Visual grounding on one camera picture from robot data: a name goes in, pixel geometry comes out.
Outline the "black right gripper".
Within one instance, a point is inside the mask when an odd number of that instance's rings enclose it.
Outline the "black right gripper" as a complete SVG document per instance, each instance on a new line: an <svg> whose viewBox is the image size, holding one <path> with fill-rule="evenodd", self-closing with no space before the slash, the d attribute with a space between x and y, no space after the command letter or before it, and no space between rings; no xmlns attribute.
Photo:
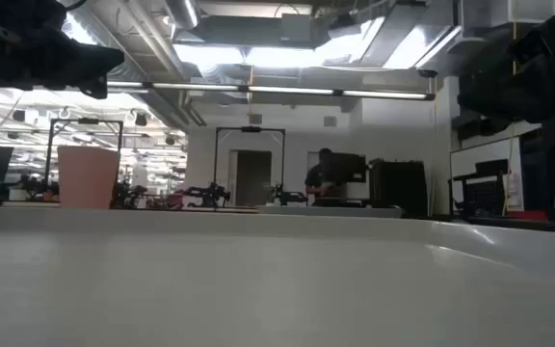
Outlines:
<svg viewBox="0 0 555 347"><path fill-rule="evenodd" d="M460 116L481 120L487 116L471 110L501 110L498 117L505 120L555 119L555 15L514 39L508 54L465 76Z"/></svg>

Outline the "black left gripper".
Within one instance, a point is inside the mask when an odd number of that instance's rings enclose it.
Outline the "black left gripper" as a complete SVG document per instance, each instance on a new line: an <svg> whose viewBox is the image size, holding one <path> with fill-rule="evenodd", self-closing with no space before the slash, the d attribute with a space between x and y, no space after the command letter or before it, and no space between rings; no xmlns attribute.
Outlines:
<svg viewBox="0 0 555 347"><path fill-rule="evenodd" d="M84 4L0 0L0 88L76 88L106 98L107 76L122 73L124 54L79 42L63 31L67 16Z"/></svg>

